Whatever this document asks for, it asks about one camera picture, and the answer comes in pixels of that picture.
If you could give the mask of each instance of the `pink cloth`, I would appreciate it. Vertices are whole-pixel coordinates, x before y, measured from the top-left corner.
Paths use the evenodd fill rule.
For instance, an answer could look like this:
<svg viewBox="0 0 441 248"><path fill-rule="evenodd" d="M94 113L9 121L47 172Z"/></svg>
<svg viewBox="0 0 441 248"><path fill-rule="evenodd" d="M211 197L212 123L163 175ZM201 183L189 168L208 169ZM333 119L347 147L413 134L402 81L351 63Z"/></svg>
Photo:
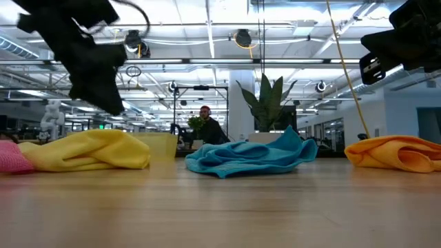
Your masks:
<svg viewBox="0 0 441 248"><path fill-rule="evenodd" d="M21 154L17 144L0 141L0 173L24 174L34 171L32 163Z"/></svg>

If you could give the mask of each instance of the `table surface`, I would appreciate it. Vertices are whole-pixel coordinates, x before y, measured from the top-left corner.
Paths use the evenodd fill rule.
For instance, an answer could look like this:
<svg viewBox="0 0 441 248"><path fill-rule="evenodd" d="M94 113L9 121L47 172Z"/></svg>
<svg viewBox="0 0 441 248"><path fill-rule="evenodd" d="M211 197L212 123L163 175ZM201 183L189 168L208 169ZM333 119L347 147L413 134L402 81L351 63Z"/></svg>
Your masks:
<svg viewBox="0 0 441 248"><path fill-rule="evenodd" d="M439 247L441 174L353 168L218 179L149 170L0 175L1 248Z"/></svg>

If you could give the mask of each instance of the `headphones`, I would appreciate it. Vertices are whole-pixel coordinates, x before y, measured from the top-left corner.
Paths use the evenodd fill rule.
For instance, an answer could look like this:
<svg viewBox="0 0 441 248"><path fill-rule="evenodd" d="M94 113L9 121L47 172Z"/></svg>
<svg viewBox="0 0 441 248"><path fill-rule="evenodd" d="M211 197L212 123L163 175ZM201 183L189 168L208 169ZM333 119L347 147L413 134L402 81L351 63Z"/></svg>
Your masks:
<svg viewBox="0 0 441 248"><path fill-rule="evenodd" d="M201 107L201 109L203 109L203 108L208 110L208 115L212 115L212 110L208 106L204 105Z"/></svg>

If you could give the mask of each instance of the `cable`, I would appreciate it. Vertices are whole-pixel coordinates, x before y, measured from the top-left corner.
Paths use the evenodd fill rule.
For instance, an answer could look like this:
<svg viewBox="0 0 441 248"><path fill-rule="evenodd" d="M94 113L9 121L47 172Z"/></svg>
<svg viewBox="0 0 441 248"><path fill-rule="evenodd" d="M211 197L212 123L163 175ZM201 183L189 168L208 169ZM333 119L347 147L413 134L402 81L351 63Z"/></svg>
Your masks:
<svg viewBox="0 0 441 248"><path fill-rule="evenodd" d="M353 90L351 78L349 78L349 74L347 73L345 58L343 58L342 48L340 47L339 38L337 36L336 24L334 23L334 20L332 19L331 6L329 4L329 0L326 0L326 4L327 4L327 7L328 7L329 18L331 18L332 30L334 32L334 36L335 36L336 42L337 42L338 53L339 53L340 59L342 61L342 66L343 66L343 70L345 71L345 76L346 76L347 83L349 85L349 89L351 89L352 97L353 97L354 101L356 102L356 106L357 106L357 110L358 110L358 115L360 116L360 120L361 120L361 123L363 124L363 127L365 129L367 138L371 138L371 135L369 134L369 130L367 129L365 118L363 118L363 113L361 111L361 107L360 107L360 104L358 102L358 97L356 96L356 93Z"/></svg>
<svg viewBox="0 0 441 248"><path fill-rule="evenodd" d="M145 30L145 33L143 35L141 35L141 38L147 38L147 34L150 31L150 20L149 20L149 17L144 12L144 10L141 7L137 6L135 3L132 3L132 2L127 1L127 0L113 0L113 1L115 1L117 3L121 3L121 4L124 4L124 5L127 5L127 6L132 6L133 8L136 8L143 15L143 17L145 19L145 22L147 23L147 28Z"/></svg>
<svg viewBox="0 0 441 248"><path fill-rule="evenodd" d="M255 48L255 47L258 45L258 43L257 43L256 45L252 46L252 47L248 47L248 48L246 48L246 47L244 47L244 46L239 45L239 43L237 43L236 36L237 36L237 33L233 35L234 43L235 43L238 47L240 47L240 48L242 48L242 49L247 49L247 50L249 50L249 55L250 55L251 58L253 58L253 52L252 52L252 49Z"/></svg>

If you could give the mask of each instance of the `yellow cable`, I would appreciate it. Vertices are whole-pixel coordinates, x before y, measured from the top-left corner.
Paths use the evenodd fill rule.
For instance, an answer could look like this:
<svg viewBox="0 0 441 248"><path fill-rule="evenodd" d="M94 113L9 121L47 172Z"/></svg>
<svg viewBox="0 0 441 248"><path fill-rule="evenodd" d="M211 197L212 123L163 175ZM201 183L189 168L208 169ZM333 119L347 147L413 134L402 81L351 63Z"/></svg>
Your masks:
<svg viewBox="0 0 441 248"><path fill-rule="evenodd" d="M360 116L360 120L361 120L361 123L363 124L363 127L365 129L367 138L371 138L371 135L369 134L369 130L367 129L365 118L363 118L363 112L361 111L360 104L358 103L358 98L356 96L356 93L353 90L352 81L349 78L349 74L347 73L347 68L346 68L346 64L345 64L345 59L343 58L342 48L340 47L340 42L339 42L338 37L337 37L336 24L334 23L334 20L332 19L331 6L329 5L329 0L326 0L326 4L327 4L327 7L328 7L329 17L331 18L332 30L334 31L334 36L336 38L338 53L340 55L340 59L342 60L343 70L345 71L345 76L346 76L346 79L347 79L347 83L349 85L349 89L351 89L352 97L353 97L354 101L356 102L356 106L357 106L357 110L358 110L358 115Z"/></svg>
<svg viewBox="0 0 441 248"><path fill-rule="evenodd" d="M253 58L253 52L251 51L251 49L255 48L255 47L258 45L258 43L257 43L256 45L252 46L252 47L246 48L246 47L243 47L243 46L241 46L241 45L239 45L239 44L237 43L237 41L236 41L236 36L237 36L237 34L234 34L234 35L233 35L234 43L235 43L238 47L240 47L240 48L248 49L248 50L249 50L249 55L250 55L250 57Z"/></svg>

